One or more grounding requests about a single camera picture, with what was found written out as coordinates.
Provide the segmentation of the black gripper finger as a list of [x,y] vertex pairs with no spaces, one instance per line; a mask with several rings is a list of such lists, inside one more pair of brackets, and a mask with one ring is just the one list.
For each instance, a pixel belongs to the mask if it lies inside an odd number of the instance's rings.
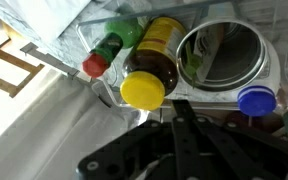
[[191,129],[195,119],[193,110],[186,100],[172,102],[175,116],[172,119],[177,179],[201,180],[203,177],[201,158],[196,136]]

